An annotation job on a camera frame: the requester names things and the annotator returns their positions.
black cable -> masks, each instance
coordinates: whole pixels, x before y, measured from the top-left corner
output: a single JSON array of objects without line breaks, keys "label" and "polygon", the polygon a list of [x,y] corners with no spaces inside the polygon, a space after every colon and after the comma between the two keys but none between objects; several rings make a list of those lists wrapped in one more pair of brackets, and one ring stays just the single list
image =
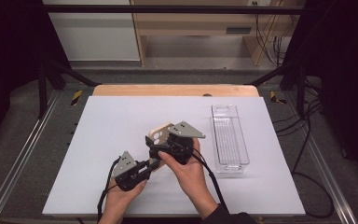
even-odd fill
[{"label": "black cable", "polygon": [[301,174],[301,173],[299,173],[299,172],[296,172],[296,168],[297,168],[297,166],[298,166],[298,163],[299,163],[299,161],[300,161],[300,159],[301,159],[301,156],[302,156],[302,154],[303,154],[303,152],[304,152],[304,150],[305,150],[305,146],[306,146],[306,144],[307,144],[307,142],[308,142],[308,139],[310,138],[310,106],[311,106],[314,102],[316,102],[316,101],[318,101],[318,100],[319,100],[319,99],[316,99],[316,100],[312,101],[312,102],[308,105],[307,114],[306,114],[306,115],[307,115],[307,116],[306,116],[306,122],[307,122],[307,124],[308,124],[308,131],[307,131],[307,135],[306,135],[306,138],[305,138],[305,140],[304,140],[304,143],[303,143],[303,145],[302,145],[302,147],[301,147],[301,149],[300,149],[300,152],[298,153],[298,156],[297,156],[297,159],[296,159],[296,163],[295,163],[295,166],[293,167],[293,169],[292,169],[292,171],[291,171],[291,174],[292,174],[292,176],[294,176],[294,175],[300,175],[300,176],[306,177],[308,180],[310,180],[310,181],[314,182],[316,185],[318,185],[318,186],[325,192],[325,194],[327,195],[328,200],[329,200],[329,202],[330,202],[330,210],[329,210],[329,212],[328,212],[326,215],[315,215],[315,214],[312,214],[312,213],[310,213],[310,212],[308,212],[308,211],[306,210],[305,213],[306,213],[308,216],[310,216],[310,217],[327,218],[327,217],[330,217],[330,216],[333,214],[333,212],[334,212],[334,202],[333,202],[333,198],[331,197],[330,193],[327,191],[327,189],[326,189],[324,186],[322,186],[320,183],[318,183],[315,179],[311,178],[311,177],[308,176],[308,175],[304,175],[304,174]]},{"label": "black cable", "polygon": [[195,150],[197,153],[199,153],[199,155],[200,155],[200,157],[202,158],[202,160],[206,163],[206,160],[205,160],[205,158],[203,158],[203,156],[201,155],[201,153],[198,151],[198,150],[196,150],[195,148],[191,148],[191,149],[193,149],[193,150]]},{"label": "black cable", "polygon": [[293,116],[290,116],[290,117],[289,117],[289,118],[287,118],[287,119],[278,119],[278,120],[274,120],[274,121],[272,121],[272,123],[278,123],[278,122],[287,121],[287,120],[289,120],[289,119],[295,118],[296,116],[298,116],[298,114],[294,114]]},{"label": "black cable", "polygon": [[84,224],[83,220],[80,217],[77,217],[76,219],[80,224]]},{"label": "black cable", "polygon": [[281,41],[289,34],[289,32],[292,30],[292,28],[295,26],[295,20],[292,18],[292,23],[286,28],[286,30],[283,32],[283,35],[281,37]]},{"label": "black cable", "polygon": [[113,172],[113,169],[115,168],[115,166],[117,165],[118,161],[120,160],[121,157],[118,157],[117,160],[115,160],[112,164],[112,166],[110,167],[110,170],[109,170],[109,175],[107,177],[107,180],[106,180],[106,185],[105,185],[105,188],[103,190],[103,193],[101,194],[101,198],[100,198],[100,201],[98,202],[98,205],[97,205],[97,209],[98,209],[98,222],[100,222],[101,220],[101,217],[103,216],[103,200],[107,194],[107,192],[114,188],[116,185],[114,185],[112,188],[109,188],[109,183],[110,183],[110,178],[112,176],[112,172]]},{"label": "black cable", "polygon": [[259,27],[258,27],[258,14],[255,14],[255,39],[257,40],[258,45],[264,51],[264,53],[266,55],[268,55],[267,48],[266,48],[266,42],[263,40],[263,36],[261,35]]},{"label": "black cable", "polygon": [[323,185],[321,185],[320,183],[318,183],[315,179],[313,179],[310,176],[308,176],[308,175],[304,175],[304,174],[301,174],[299,172],[292,172],[292,176],[293,175],[303,176],[303,177],[307,178],[308,180],[312,181],[317,186],[319,186],[319,188],[321,188],[325,192],[325,194],[327,195],[328,200],[330,202],[330,209],[329,209],[329,212],[326,215],[315,215],[315,214],[312,214],[312,213],[308,212],[307,210],[305,211],[305,214],[307,214],[310,217],[317,217],[317,218],[331,217],[331,215],[333,215],[333,212],[334,212],[334,202],[333,202],[333,198],[331,197],[330,193],[325,189],[325,187]]},{"label": "black cable", "polygon": [[222,204],[222,206],[228,211],[226,202],[225,202],[225,200],[223,198],[222,192],[220,191],[220,187],[219,187],[219,184],[217,183],[217,180],[216,180],[216,177],[214,176],[214,173],[209,168],[209,166],[206,163],[206,161],[203,161],[200,157],[198,157],[196,154],[194,154],[192,152],[191,152],[191,155],[207,169],[207,171],[209,173],[209,177],[212,179],[212,182],[213,182],[214,188],[216,190],[217,197],[219,198],[220,204]]},{"label": "black cable", "polygon": [[280,60],[280,58],[281,58],[281,56],[280,56],[280,54],[281,54],[281,47],[278,47],[277,49],[275,49],[276,48],[276,42],[277,42],[277,37],[275,36],[274,37],[274,41],[273,41],[273,43],[272,43],[272,48],[273,48],[273,50],[274,50],[274,55],[275,55],[275,57],[277,58],[277,67],[279,66],[279,65],[281,65],[281,63],[279,62],[279,60]]},{"label": "black cable", "polygon": [[273,47],[273,50],[274,50],[274,55],[278,59],[284,59],[284,55],[286,54],[286,52],[281,52],[282,40],[283,40],[282,36],[281,37],[275,36],[274,41],[272,43],[272,47]]},{"label": "black cable", "polygon": [[[320,105],[320,104],[317,104],[317,105],[314,105],[313,107],[311,107],[310,108],[310,111],[307,111],[307,113],[306,113],[306,115],[311,115],[311,114],[313,114],[315,111],[312,111],[313,110],[313,108],[314,107],[316,107],[316,106],[318,106],[318,105]],[[286,128],[283,128],[283,129],[280,129],[280,130],[278,130],[278,131],[275,131],[275,133],[281,133],[281,132],[284,132],[284,131],[286,131],[286,130],[289,130],[289,129],[291,129],[292,127],[294,127],[296,124],[298,124],[301,120],[303,120],[303,119],[298,119],[297,121],[295,121],[294,123],[292,123],[291,125],[289,125],[288,127],[286,127]]]},{"label": "black cable", "polygon": [[[313,115],[316,111],[320,110],[321,108],[322,108],[322,107],[319,106],[319,107],[317,107],[315,110],[312,110],[312,109],[313,109],[313,107],[312,107],[311,110],[310,110],[310,112],[309,112],[309,116]],[[295,129],[292,130],[290,133],[277,134],[277,136],[282,137],[282,136],[286,136],[286,135],[289,135],[289,134],[291,134],[291,133],[294,133],[294,132],[300,130],[302,127],[304,127],[304,125],[305,125],[306,123],[307,123],[307,122],[302,123],[299,127],[295,128]]]},{"label": "black cable", "polygon": [[269,18],[268,18],[266,24],[265,24],[264,27],[263,27],[263,35],[264,35],[264,36],[267,36],[266,33],[265,33],[266,27],[269,25],[269,22],[271,21],[271,18],[272,18],[272,17],[275,19],[276,15],[270,15],[270,16],[269,16]]}]

black cable on floor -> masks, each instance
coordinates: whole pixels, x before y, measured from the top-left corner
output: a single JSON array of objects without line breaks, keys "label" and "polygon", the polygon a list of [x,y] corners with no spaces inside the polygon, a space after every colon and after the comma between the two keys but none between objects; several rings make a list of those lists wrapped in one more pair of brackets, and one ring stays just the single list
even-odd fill
[{"label": "black cable on floor", "polygon": [[302,156],[302,154],[303,154],[303,152],[304,152],[304,150],[305,150],[305,146],[306,146],[306,144],[307,144],[307,142],[308,142],[308,139],[310,138],[310,106],[311,106],[314,102],[316,102],[317,100],[318,100],[318,99],[312,101],[312,102],[308,105],[307,114],[306,114],[306,115],[307,115],[307,116],[306,116],[306,121],[307,121],[307,124],[308,124],[308,131],[307,131],[306,138],[305,138],[305,140],[304,140],[304,142],[303,142],[303,145],[302,145],[302,147],[301,147],[301,149],[300,149],[300,152],[298,153],[298,156],[297,156],[297,159],[296,159],[296,163],[295,163],[295,166],[293,167],[293,169],[292,169],[292,171],[291,171],[291,174],[292,174],[292,176],[294,176],[294,175],[299,175],[299,176],[302,176],[302,177],[307,178],[308,180],[312,181],[312,182],[315,183],[317,186],[319,186],[319,187],[325,192],[325,194],[327,195],[328,200],[329,200],[329,202],[330,202],[330,210],[328,211],[328,213],[325,214],[325,215],[315,215],[315,214],[312,214],[312,213],[308,212],[307,210],[305,211],[305,213],[306,213],[308,216],[310,216],[310,217],[328,218],[328,217],[331,217],[331,215],[333,215],[333,213],[334,213],[334,202],[333,202],[333,198],[331,197],[330,193],[327,191],[327,189],[326,189],[324,186],[322,186],[320,183],[318,183],[318,181],[316,181],[315,179],[311,178],[311,177],[308,176],[308,175],[304,175],[304,174],[301,174],[301,173],[299,173],[299,172],[296,171],[296,168],[297,168],[297,166],[298,166],[298,164],[299,164],[299,161],[300,161],[300,159],[301,159],[301,156]]},{"label": "black cable on floor", "polygon": [[[320,104],[313,105],[311,108],[309,108],[310,111],[307,111],[307,112],[306,112],[306,116],[310,116],[310,115],[312,115],[313,113],[315,113],[315,112],[318,110],[318,108],[317,108],[316,110],[314,110],[314,108],[315,108],[316,106],[319,106],[319,105],[320,105]],[[281,121],[286,121],[286,120],[289,120],[289,119],[291,119],[291,118],[293,118],[293,117],[295,117],[295,116],[296,116],[296,115],[293,115],[292,117],[289,117],[288,119],[277,120],[277,121],[274,121],[273,123],[277,123],[277,122],[281,122]],[[284,131],[286,131],[286,130],[289,130],[289,129],[293,128],[294,126],[296,126],[296,124],[298,124],[298,123],[301,122],[302,120],[303,120],[303,119],[298,119],[298,120],[296,120],[294,123],[290,124],[289,126],[287,126],[287,127],[285,127],[285,128],[282,128],[282,129],[280,129],[280,130],[278,130],[278,131],[275,131],[275,133],[281,133],[281,132],[284,132]]]},{"label": "black cable on floor", "polygon": [[297,116],[298,116],[298,114],[294,114],[293,116],[290,116],[290,117],[287,118],[287,119],[274,120],[274,121],[272,121],[272,123],[279,123],[279,122],[287,121],[287,120],[292,119],[292,118],[295,118],[295,117],[297,117]]},{"label": "black cable on floor", "polygon": [[[309,113],[309,116],[313,115],[316,111],[318,111],[318,110],[320,110],[320,109],[322,108],[322,107],[320,106],[320,104],[317,104],[317,105],[315,105],[314,107],[316,107],[316,106],[318,106],[316,109],[314,109],[314,110],[313,110],[313,108],[311,109],[311,111],[310,111],[310,113]],[[307,123],[305,120],[299,119],[298,121],[295,122],[295,124],[298,123],[299,121],[304,121],[304,122],[303,122],[299,127],[293,129],[293,130],[292,130],[291,132],[289,132],[289,133],[281,133],[281,132],[282,132],[282,131],[289,130],[289,128],[292,128],[294,125],[290,125],[289,127],[284,128],[284,129],[281,130],[281,131],[277,131],[277,132],[276,132],[276,133],[277,133],[277,136],[282,137],[282,136],[286,136],[286,135],[289,135],[289,134],[291,134],[291,133],[294,133],[294,132],[300,130],[302,127],[304,127],[305,124]]]}]

white table surface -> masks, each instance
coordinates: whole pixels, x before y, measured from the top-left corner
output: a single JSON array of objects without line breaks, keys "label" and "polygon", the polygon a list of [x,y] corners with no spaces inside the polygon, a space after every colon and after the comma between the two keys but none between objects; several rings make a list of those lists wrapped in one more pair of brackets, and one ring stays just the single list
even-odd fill
[{"label": "white table surface", "polygon": [[[293,178],[283,157],[264,99],[261,97],[91,96],[54,186],[44,215],[89,217],[97,203],[112,162],[128,150],[137,161],[148,159],[145,135],[168,122],[185,120],[206,134],[201,153],[212,170],[214,154],[211,105],[235,105],[250,164],[243,178],[218,178],[230,213],[255,216],[304,215]],[[218,202],[205,170],[210,192]],[[196,216],[173,172],[163,166],[153,173],[131,204],[127,217]]]}]

aluminum rail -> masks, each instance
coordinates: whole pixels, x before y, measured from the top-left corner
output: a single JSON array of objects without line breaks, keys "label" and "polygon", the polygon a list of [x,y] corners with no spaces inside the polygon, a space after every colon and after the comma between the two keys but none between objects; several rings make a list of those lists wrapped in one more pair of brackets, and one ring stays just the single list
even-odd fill
[{"label": "aluminum rail", "polygon": [[0,188],[0,214],[7,202],[8,197],[10,196],[10,193],[14,189],[14,186],[16,185],[18,179],[21,176],[21,172],[24,169],[25,164],[27,163],[29,157],[31,156],[31,153],[34,150],[37,140],[39,139],[41,133],[43,132],[48,122],[48,119],[52,111],[54,110],[55,105],[57,104],[59,96],[60,96],[59,91],[54,91],[52,93],[49,100],[48,110],[46,111],[43,118],[37,120],[34,129],[29,135],[24,146],[22,147],[22,150],[18,158],[14,162],[10,172],[8,173],[4,183],[2,184]]},{"label": "aluminum rail", "polygon": [[[294,113],[296,113],[296,106],[295,106],[295,96],[290,91],[284,91],[284,95],[286,99],[288,99],[288,103]],[[304,138],[308,132],[308,125],[304,125],[303,128],[300,129]],[[333,172],[331,171],[330,167],[327,165],[324,156],[321,153],[321,150],[318,148],[315,139],[310,133],[310,138],[308,140],[308,146],[310,149],[310,155],[315,163],[316,168],[319,171],[319,175],[324,182],[324,186],[326,187],[327,191],[329,191],[331,197],[333,198],[334,206],[336,208],[336,212],[341,219],[343,224],[357,224],[357,220],[349,206],[345,196],[339,187],[338,182],[334,178]]]}]

black sleeve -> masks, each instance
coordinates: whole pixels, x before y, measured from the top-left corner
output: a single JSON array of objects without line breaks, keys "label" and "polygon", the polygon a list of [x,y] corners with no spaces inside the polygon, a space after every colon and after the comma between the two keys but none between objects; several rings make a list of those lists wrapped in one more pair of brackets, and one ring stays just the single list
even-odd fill
[{"label": "black sleeve", "polygon": [[231,215],[226,209],[224,209],[220,204],[217,208],[206,217],[203,224],[256,224],[255,220],[252,219],[247,213],[238,213]]}]

